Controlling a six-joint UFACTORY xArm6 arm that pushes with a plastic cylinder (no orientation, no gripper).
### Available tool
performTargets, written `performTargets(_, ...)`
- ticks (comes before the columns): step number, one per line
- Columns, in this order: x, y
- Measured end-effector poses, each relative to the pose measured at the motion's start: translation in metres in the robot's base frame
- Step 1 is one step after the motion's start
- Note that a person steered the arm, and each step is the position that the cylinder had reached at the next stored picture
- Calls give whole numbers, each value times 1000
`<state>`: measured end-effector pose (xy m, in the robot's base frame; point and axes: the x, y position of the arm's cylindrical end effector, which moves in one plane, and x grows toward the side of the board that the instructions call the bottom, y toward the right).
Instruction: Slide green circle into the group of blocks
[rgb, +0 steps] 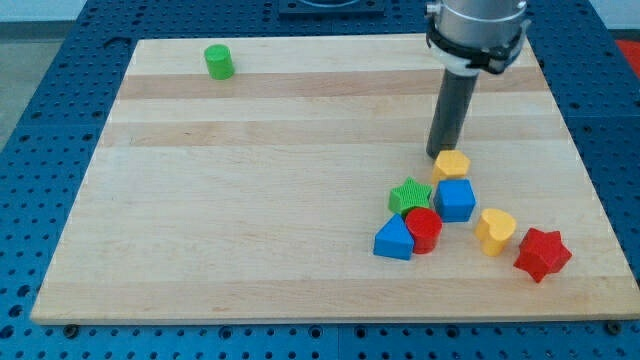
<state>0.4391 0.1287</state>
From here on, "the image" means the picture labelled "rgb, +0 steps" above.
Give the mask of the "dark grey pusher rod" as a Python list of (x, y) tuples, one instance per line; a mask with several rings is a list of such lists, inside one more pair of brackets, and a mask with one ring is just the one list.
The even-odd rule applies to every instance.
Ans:
[(432, 159), (456, 148), (477, 78), (444, 72), (426, 145)]

